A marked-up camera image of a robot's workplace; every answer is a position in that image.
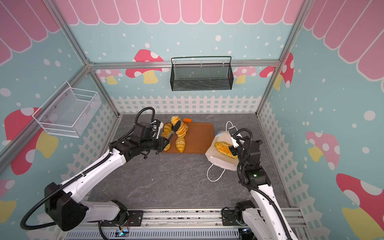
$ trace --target gray tabletop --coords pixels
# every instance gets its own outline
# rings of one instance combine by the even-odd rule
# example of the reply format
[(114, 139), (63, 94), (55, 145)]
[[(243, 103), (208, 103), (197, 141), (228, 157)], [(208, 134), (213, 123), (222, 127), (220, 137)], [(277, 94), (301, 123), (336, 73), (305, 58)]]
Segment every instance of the gray tabletop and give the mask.
[[(227, 121), (238, 129), (248, 128), (254, 140), (261, 139), (261, 165), (272, 182), (280, 207), (288, 207), (281, 182), (263, 138), (255, 114), (177, 114), (193, 122), (209, 122), (215, 134), (225, 130)], [(155, 119), (169, 122), (172, 115), (156, 114)], [(116, 137), (127, 133), (133, 126), (135, 115), (123, 115)], [(150, 115), (142, 114), (140, 121), (149, 122)], [(211, 163), (204, 154), (151, 152), (147, 159), (137, 156), (113, 171), (96, 185), (88, 201), (119, 200), (128, 208), (190, 208), (234, 207), (239, 201), (253, 200), (248, 190), (238, 183), (235, 171), (226, 170), (220, 180), (210, 182), (207, 170)], [(210, 179), (217, 179), (223, 169), (213, 166)]]

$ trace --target black mesh basket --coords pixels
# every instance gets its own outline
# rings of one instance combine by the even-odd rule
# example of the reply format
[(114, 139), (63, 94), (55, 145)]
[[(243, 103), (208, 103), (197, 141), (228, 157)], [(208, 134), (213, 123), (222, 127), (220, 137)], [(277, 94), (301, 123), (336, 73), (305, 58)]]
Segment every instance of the black mesh basket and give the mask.
[(231, 90), (231, 59), (230, 56), (171, 58), (172, 91)]

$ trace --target cable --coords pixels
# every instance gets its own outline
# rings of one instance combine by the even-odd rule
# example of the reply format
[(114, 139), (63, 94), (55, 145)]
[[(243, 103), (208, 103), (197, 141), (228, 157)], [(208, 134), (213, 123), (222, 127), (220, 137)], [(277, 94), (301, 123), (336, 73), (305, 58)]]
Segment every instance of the cable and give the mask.
[(101, 221), (98, 221), (98, 225), (99, 225), (99, 233), (101, 235), (101, 237), (104, 239), (104, 240), (109, 240), (103, 233), (103, 231), (101, 230)]
[(93, 169), (97, 168), (98, 166), (100, 166), (101, 164), (103, 164), (105, 161), (107, 161), (110, 156), (112, 156), (112, 147), (111, 145), (109, 145), (109, 153), (108, 155), (103, 159), (101, 160), (100, 162), (96, 163), (95, 165), (93, 165), (92, 167), (82, 171), (81, 173), (79, 173), (78, 175), (74, 176), (72, 179), (70, 179), (68, 182), (66, 182), (65, 184), (59, 186), (55, 191), (51, 192), (50, 195), (46, 196), (45, 198), (43, 198), (42, 200), (40, 200), (35, 206), (33, 206), (26, 214), (25, 216), (22, 218), (22, 220), (20, 221), (20, 227), (24, 230), (34, 230), (34, 229), (40, 229), (40, 228), (45, 228), (45, 227), (50, 227), (50, 226), (53, 226), (53, 225), (56, 225), (55, 222), (50, 222), (50, 223), (45, 223), (45, 224), (40, 224), (40, 225), (34, 225), (34, 226), (30, 226), (30, 225), (27, 225), (26, 221), (28, 220), (28, 218), (41, 206), (43, 205), (46, 201), (48, 201), (52, 196), (54, 196), (56, 193), (58, 193), (59, 191), (61, 191), (62, 189), (64, 189), (65, 187), (67, 187), (68, 185), (70, 185), (71, 183), (75, 182), (76, 180), (78, 180), (79, 178), (81, 178), (83, 176), (83, 174), (86, 174), (90, 171), (92, 171)]
[(255, 191), (255, 192), (261, 194), (263, 197), (265, 197), (265, 198), (269, 201), (269, 204), (272, 205), (272, 207), (273, 207), (273, 209), (275, 210), (277, 216), (279, 217), (279, 220), (280, 220), (280, 222), (281, 222), (281, 225), (283, 226), (285, 235), (287, 236), (288, 240), (292, 240), (291, 235), (290, 235), (290, 233), (289, 233), (289, 231), (288, 231), (288, 228), (287, 228), (287, 226), (286, 226), (286, 224), (285, 224), (284, 218), (283, 218), (283, 216), (282, 216), (282, 213), (280, 212), (279, 208), (276, 206), (275, 202), (274, 202), (274, 201), (273, 201), (273, 200), (272, 200), (272, 199), (271, 199), (265, 192), (261, 191), (260, 189), (256, 189), (256, 188), (254, 188), (254, 187), (250, 187), (250, 186), (245, 185), (245, 184), (244, 184), (244, 179), (242, 179), (242, 178), (240, 177), (240, 167), (242, 167), (242, 164), (247, 160), (247, 158), (248, 158), (248, 156), (246, 156), (243, 160), (241, 160), (241, 161), (239, 162), (239, 164), (237, 165), (237, 176), (238, 176), (238, 178), (239, 178), (239, 180), (240, 180), (240, 184), (243, 185), (244, 187), (248, 188), (248, 189), (251, 189), (251, 190), (253, 190), (253, 191)]
[(216, 182), (216, 181), (219, 180), (219, 179), (221, 178), (221, 176), (224, 174), (225, 169), (223, 170), (223, 172), (221, 173), (221, 175), (220, 175), (220, 177), (219, 177), (218, 179), (216, 179), (216, 180), (210, 180), (209, 177), (208, 177), (208, 172), (209, 172), (209, 170), (211, 169), (211, 167), (212, 167), (213, 165), (214, 165), (214, 164), (212, 163), (212, 165), (211, 165), (211, 166), (208, 168), (208, 170), (207, 170), (207, 178), (208, 178), (208, 180), (211, 181), (211, 182)]
[(141, 110), (136, 114), (135, 122), (134, 122), (133, 127), (131, 128), (131, 130), (130, 130), (128, 133), (124, 134), (124, 136), (122, 136), (122, 137), (119, 138), (119, 139), (126, 138), (129, 134), (131, 134), (131, 133), (133, 132), (133, 130), (135, 129), (136, 123), (137, 123), (137, 121), (139, 120), (140, 115), (141, 115), (144, 111), (146, 111), (146, 110), (152, 110), (151, 122), (154, 121), (154, 118), (155, 118), (155, 109), (154, 109), (153, 107), (146, 107), (146, 108), (141, 109)]

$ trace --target orange tray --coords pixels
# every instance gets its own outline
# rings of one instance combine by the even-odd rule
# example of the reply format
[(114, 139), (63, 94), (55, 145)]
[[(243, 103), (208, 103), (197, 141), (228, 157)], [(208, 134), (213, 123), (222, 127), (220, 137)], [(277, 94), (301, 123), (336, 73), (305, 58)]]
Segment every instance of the orange tray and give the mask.
[[(185, 122), (188, 131), (185, 135), (185, 149), (183, 153), (205, 153), (215, 138), (214, 126), (212, 123)], [(175, 146), (177, 134), (170, 140), (170, 148), (164, 152), (181, 153)]]

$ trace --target paper bag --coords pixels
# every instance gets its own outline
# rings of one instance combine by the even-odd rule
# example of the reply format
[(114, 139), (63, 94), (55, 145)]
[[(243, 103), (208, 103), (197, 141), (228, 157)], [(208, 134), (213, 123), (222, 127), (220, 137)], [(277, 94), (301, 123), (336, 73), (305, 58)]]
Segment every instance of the paper bag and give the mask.
[(239, 160), (227, 157), (226, 155), (220, 153), (216, 147), (216, 142), (226, 142), (230, 146), (232, 146), (232, 140), (231, 135), (228, 131), (219, 133), (215, 136), (211, 146), (208, 148), (208, 150), (205, 153), (205, 156), (207, 159), (214, 165), (221, 167), (223, 169), (228, 169), (232, 171), (237, 170), (237, 164), (239, 163)]

